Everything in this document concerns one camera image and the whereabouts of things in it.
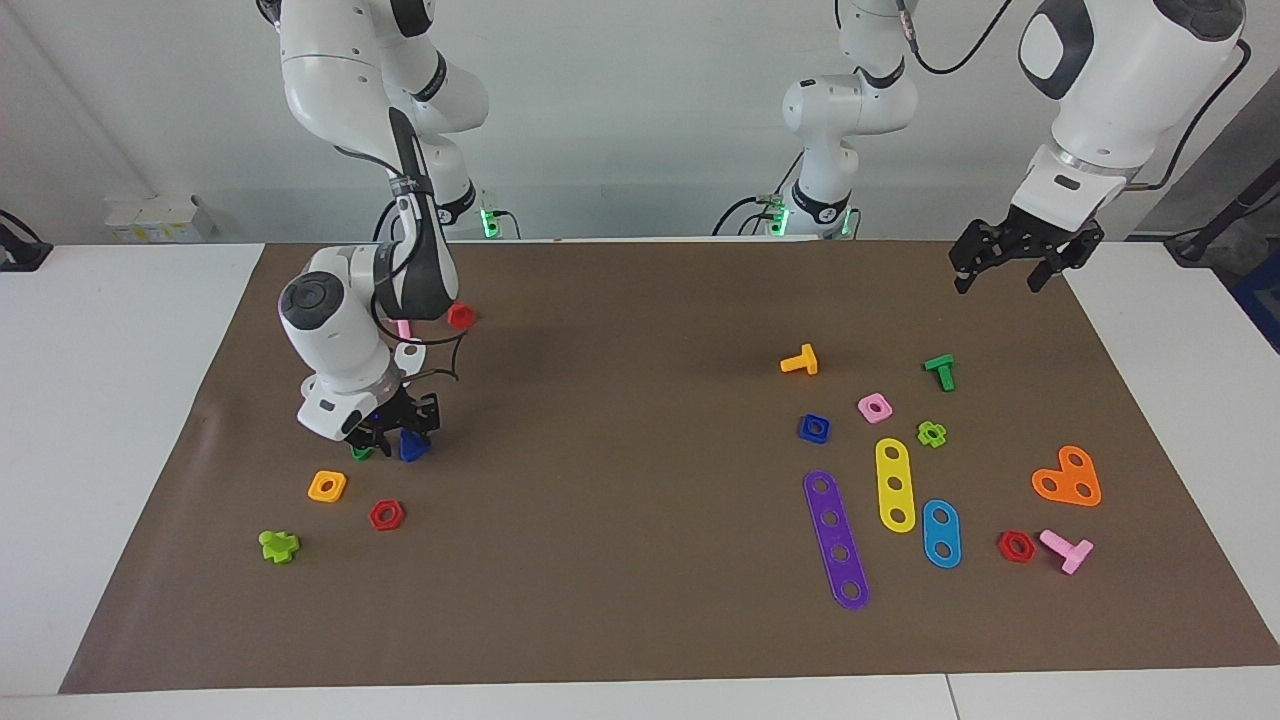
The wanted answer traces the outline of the blue two-hole plastic strip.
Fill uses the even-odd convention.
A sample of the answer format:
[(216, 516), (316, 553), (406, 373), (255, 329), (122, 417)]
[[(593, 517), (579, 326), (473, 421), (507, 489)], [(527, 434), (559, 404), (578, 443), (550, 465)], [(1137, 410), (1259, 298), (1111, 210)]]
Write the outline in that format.
[(963, 527), (956, 509), (942, 498), (931, 498), (922, 511), (925, 559), (936, 568), (957, 568), (963, 561)]

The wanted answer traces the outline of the brown table mat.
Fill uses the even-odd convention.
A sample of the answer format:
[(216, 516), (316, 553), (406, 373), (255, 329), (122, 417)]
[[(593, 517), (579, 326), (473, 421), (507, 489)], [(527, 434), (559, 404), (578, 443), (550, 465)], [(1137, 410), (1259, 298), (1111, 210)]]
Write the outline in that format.
[[(416, 462), (357, 462), (294, 418), (276, 299), (311, 255), (262, 251), (64, 692), (1280, 664), (1062, 279), (1032, 293), (1007, 266), (959, 295), (925, 242), (458, 246), (479, 323), (460, 380), (419, 384), (443, 428)], [(783, 374), (803, 343), (819, 372)], [(941, 354), (954, 392), (922, 366)], [(827, 443), (797, 436), (809, 413)], [(878, 512), (884, 437), (910, 456), (906, 534)], [(1032, 489), (1065, 445), (1098, 506)], [(856, 611), (820, 561), (815, 469), (865, 569)], [(347, 475), (338, 502), (307, 497), (319, 470)], [(371, 527), (381, 498), (399, 529)], [(955, 569), (923, 552), (931, 498), (960, 516)], [(1030, 562), (1001, 556), (1010, 529)], [(1043, 529), (1094, 544), (1074, 575)], [(294, 560), (266, 561), (262, 530), (298, 536)]]

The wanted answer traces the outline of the purple four-hole plastic strip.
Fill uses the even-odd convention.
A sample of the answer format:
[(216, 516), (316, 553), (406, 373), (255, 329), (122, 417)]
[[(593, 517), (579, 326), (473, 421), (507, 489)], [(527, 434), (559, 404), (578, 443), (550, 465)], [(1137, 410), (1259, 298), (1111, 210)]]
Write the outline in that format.
[(837, 480), (815, 469), (804, 477), (803, 488), (835, 602), (850, 611), (864, 609), (870, 588)]

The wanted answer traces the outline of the black table clamp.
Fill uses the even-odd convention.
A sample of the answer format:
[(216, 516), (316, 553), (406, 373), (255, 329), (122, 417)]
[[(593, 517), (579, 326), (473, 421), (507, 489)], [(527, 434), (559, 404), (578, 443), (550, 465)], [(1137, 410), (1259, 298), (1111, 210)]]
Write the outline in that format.
[(0, 209), (0, 273), (36, 272), (52, 250), (19, 217)]

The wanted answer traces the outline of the black clamp with pole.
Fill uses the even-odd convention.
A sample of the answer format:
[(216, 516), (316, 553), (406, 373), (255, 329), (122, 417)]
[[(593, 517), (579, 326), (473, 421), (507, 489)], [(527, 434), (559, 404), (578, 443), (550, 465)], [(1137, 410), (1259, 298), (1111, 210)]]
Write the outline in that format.
[(1210, 245), (1226, 229), (1265, 210), (1277, 199), (1280, 199), (1280, 184), (1263, 190), (1245, 190), (1204, 225), (1175, 233), (1166, 238), (1164, 246), (1181, 266), (1194, 266), (1204, 259)]

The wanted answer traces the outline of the yellow three-hole plastic strip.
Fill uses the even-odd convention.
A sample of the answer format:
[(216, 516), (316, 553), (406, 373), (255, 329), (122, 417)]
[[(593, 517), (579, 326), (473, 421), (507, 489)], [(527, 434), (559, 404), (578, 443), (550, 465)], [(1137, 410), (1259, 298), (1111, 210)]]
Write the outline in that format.
[(916, 525), (913, 474), (908, 447), (892, 437), (876, 443), (876, 488), (882, 524), (906, 534)]

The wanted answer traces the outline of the orange three-hole angled plate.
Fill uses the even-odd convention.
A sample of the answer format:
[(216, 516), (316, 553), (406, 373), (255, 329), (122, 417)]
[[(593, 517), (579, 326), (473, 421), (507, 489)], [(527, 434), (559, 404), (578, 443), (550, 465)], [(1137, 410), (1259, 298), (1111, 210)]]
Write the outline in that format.
[(1030, 487), (1050, 502), (1096, 507), (1102, 501), (1093, 459), (1075, 445), (1065, 445), (1059, 450), (1059, 468), (1037, 469), (1030, 477)]

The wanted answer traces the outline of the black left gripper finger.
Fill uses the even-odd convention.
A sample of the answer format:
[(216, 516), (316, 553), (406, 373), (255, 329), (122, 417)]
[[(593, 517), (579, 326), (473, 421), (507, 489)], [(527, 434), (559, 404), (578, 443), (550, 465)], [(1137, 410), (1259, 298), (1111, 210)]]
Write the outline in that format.
[(950, 249), (950, 261), (955, 270), (955, 290), (965, 295), (989, 265), (989, 245), (954, 245)]
[(1068, 269), (1078, 268), (1079, 243), (1070, 240), (1061, 245), (1046, 245), (1039, 251), (1039, 263), (1028, 275), (1028, 288), (1039, 293), (1048, 282)]

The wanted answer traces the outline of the blue bin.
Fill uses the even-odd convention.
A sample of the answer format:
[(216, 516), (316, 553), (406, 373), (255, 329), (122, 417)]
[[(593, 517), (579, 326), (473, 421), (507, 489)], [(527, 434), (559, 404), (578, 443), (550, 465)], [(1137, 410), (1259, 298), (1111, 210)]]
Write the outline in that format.
[(1230, 295), (1280, 354), (1280, 250), (1239, 279), (1230, 288)]

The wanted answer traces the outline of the white cardboard box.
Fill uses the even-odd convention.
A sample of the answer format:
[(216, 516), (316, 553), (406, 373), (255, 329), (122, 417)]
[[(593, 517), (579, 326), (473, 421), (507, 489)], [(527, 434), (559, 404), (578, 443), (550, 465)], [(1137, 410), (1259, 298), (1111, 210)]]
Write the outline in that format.
[(105, 227), (125, 243), (205, 243), (216, 227), (193, 195), (108, 200)]

